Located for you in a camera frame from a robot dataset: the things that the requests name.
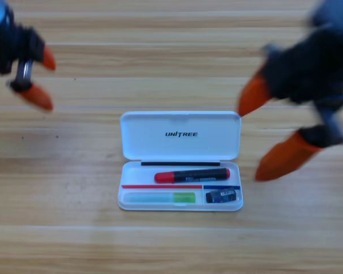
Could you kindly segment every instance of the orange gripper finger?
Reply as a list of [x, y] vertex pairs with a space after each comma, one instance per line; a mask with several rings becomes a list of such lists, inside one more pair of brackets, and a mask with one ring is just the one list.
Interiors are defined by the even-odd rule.
[[286, 141], [276, 144], [260, 161], [257, 181], [278, 179], [289, 174], [315, 156], [323, 148], [307, 143], [296, 131]]
[[50, 50], [50, 48], [48, 46], [45, 46], [45, 49], [43, 52], [42, 65], [49, 70], [55, 70], [56, 69], [55, 56], [53, 55], [52, 51]]
[[263, 106], [271, 98], [266, 80], [257, 73], [242, 90], [238, 102], [238, 114], [243, 117]]
[[47, 111], [53, 110], [53, 103], [50, 95], [39, 85], [33, 84], [32, 87], [26, 91], [17, 93], [25, 101]]

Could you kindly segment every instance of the wooden table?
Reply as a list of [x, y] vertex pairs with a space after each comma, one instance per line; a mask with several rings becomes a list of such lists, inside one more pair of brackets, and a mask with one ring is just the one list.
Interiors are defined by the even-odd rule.
[[314, 1], [10, 3], [58, 70], [33, 72], [53, 114], [25, 106], [0, 78], [0, 274], [343, 274], [343, 146], [280, 180], [253, 180], [275, 143], [316, 122], [307, 106], [270, 102], [243, 118], [240, 211], [117, 206], [120, 116], [234, 110], [260, 48], [302, 38]]

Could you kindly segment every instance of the black strip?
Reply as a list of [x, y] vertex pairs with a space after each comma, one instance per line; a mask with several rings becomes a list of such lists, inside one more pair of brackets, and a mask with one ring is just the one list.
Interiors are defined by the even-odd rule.
[[219, 167], [220, 162], [141, 162], [142, 166], [212, 166]]

